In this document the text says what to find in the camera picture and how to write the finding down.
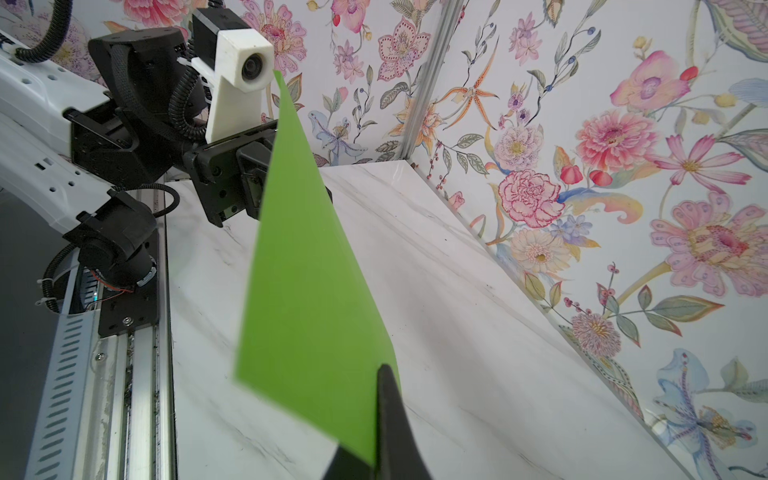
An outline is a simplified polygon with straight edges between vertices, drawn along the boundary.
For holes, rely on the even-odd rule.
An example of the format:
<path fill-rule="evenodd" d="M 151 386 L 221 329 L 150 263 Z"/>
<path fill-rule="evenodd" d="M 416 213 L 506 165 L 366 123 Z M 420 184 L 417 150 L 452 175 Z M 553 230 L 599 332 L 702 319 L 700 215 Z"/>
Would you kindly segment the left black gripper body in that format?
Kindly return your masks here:
<path fill-rule="evenodd" d="M 216 227 L 240 212 L 260 216 L 278 122 L 199 146 L 183 155 L 207 220 Z"/>

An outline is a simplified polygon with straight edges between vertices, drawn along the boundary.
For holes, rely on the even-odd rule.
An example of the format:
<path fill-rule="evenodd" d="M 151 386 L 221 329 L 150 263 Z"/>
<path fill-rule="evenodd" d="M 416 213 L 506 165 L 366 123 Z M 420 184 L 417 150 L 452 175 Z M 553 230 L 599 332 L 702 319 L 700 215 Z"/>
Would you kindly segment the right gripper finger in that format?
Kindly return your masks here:
<path fill-rule="evenodd" d="M 430 480 L 431 474 L 418 450 L 405 404 L 390 365 L 377 372 L 376 459 L 373 466 L 339 446 L 325 480 Z"/>

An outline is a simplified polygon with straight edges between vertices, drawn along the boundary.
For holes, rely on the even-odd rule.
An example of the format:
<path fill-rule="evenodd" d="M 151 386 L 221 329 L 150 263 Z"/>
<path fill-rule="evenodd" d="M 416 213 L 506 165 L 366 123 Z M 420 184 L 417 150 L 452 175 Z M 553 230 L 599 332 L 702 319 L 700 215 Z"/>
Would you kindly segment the green square paper sheet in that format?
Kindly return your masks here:
<path fill-rule="evenodd" d="M 259 216 L 237 380 L 377 456 L 377 373 L 396 356 L 287 90 Z"/>

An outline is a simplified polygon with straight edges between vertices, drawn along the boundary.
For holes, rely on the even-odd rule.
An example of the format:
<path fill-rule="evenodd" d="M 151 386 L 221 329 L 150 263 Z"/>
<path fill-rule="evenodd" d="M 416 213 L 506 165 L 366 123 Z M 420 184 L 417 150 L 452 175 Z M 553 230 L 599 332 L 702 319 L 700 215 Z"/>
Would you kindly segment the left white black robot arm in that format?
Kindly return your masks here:
<path fill-rule="evenodd" d="M 259 119 L 274 47 L 239 22 L 195 19 L 90 41 L 104 77 L 85 80 L 37 48 L 1 50 L 1 184 L 24 200 L 109 287 L 151 281 L 159 216 L 133 197 L 170 169 L 192 180 L 207 220 L 258 218 L 277 134 Z"/>

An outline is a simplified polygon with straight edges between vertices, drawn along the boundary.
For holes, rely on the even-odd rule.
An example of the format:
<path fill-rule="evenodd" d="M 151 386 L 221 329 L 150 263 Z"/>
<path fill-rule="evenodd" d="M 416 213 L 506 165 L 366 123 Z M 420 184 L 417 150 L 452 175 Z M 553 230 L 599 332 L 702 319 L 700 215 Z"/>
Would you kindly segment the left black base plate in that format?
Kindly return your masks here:
<path fill-rule="evenodd" d="M 97 306 L 98 334 L 106 338 L 138 329 L 153 327 L 160 319 L 159 298 L 159 233 L 155 230 L 145 242 L 143 251 L 152 261 L 152 277 L 121 291 L 102 289 L 103 296 Z"/>

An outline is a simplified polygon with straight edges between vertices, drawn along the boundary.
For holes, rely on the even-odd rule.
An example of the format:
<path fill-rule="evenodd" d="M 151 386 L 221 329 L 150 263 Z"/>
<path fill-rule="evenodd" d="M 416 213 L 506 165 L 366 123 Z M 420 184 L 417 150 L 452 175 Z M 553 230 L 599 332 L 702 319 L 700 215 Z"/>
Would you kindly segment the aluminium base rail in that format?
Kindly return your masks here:
<path fill-rule="evenodd" d="M 94 314 L 94 337 L 72 479 L 175 479 L 178 476 L 165 210 L 174 198 L 157 190 L 133 193 L 156 214 L 160 319 L 157 325 L 106 338 L 98 334 L 104 287 L 123 289 L 83 269 L 83 300 L 75 313 Z"/>

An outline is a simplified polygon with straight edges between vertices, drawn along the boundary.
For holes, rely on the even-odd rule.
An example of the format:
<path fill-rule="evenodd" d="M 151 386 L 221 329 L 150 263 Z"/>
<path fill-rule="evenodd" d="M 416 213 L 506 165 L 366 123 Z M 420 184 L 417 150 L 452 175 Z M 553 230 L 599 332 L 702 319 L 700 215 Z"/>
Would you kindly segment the left aluminium corner post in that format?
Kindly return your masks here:
<path fill-rule="evenodd" d="M 445 56 L 449 50 L 451 38 L 459 23 L 463 4 L 464 2 L 460 0 L 449 0 L 443 8 L 434 42 L 424 66 L 423 82 L 410 108 L 402 140 L 400 141 L 398 155 L 401 160 L 408 160 L 418 144 L 417 138 L 421 132 L 424 119 L 427 117 L 432 94 Z"/>

